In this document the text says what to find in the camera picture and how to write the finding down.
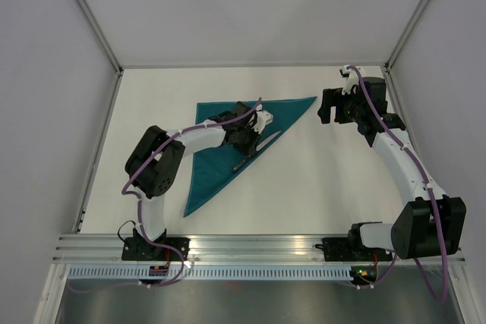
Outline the teal satin napkin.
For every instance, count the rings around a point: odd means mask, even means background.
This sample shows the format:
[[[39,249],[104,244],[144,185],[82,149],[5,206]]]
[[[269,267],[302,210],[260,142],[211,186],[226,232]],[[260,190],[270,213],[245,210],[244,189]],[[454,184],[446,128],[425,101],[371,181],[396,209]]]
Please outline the teal satin napkin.
[[[256,157],[262,156],[315,102],[314,96],[302,99],[264,100],[263,109],[273,115],[273,122],[265,127],[262,142],[271,134],[281,134],[266,145]],[[193,155],[191,184],[184,217],[201,208],[228,184],[234,181],[255,161],[252,159],[236,173],[232,169],[244,156],[232,146],[205,149]]]

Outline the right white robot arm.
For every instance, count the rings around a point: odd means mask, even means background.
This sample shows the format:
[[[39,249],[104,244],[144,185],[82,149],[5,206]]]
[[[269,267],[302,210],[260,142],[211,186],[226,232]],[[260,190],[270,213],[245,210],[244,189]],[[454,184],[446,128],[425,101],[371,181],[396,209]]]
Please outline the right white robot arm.
[[[322,124],[355,123],[386,166],[405,204],[393,224],[352,225],[346,249],[357,260],[374,249],[393,251],[401,259],[453,255],[459,249],[465,204],[459,197],[449,197],[431,178],[409,144],[402,119],[387,107],[387,85],[379,77],[366,77],[348,92],[323,90],[317,112]]]

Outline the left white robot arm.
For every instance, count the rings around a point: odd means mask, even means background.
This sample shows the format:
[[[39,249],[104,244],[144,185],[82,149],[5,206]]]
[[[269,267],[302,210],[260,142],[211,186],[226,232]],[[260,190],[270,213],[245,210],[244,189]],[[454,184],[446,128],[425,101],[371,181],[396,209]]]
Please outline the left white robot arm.
[[[257,155],[263,132],[272,123],[273,115],[257,100],[251,108],[237,102],[231,111],[171,133],[157,126],[146,130],[125,163],[129,179],[121,193],[137,198],[134,237],[141,239],[139,251],[147,259],[158,260],[169,246],[164,221],[160,220],[157,227],[147,233],[150,224],[143,221],[143,208],[155,204],[157,212],[163,210],[165,194],[175,182],[183,158],[230,145],[243,155],[243,160],[232,169],[236,173]]]

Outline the steel knife with dark handle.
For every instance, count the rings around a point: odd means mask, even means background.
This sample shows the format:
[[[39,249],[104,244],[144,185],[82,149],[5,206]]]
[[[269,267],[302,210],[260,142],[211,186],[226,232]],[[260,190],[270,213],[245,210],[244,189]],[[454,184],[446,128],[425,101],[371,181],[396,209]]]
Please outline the steel knife with dark handle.
[[[268,145],[271,141],[273,141],[275,138],[277,138],[281,134],[281,131],[277,131],[273,134],[271,134],[269,137],[267,137],[263,142],[260,142],[256,146],[256,152],[251,155],[251,156],[246,156],[241,160],[233,169],[232,172],[236,173],[238,170],[240,170],[243,166],[245,166],[248,162],[250,162],[266,145]]]

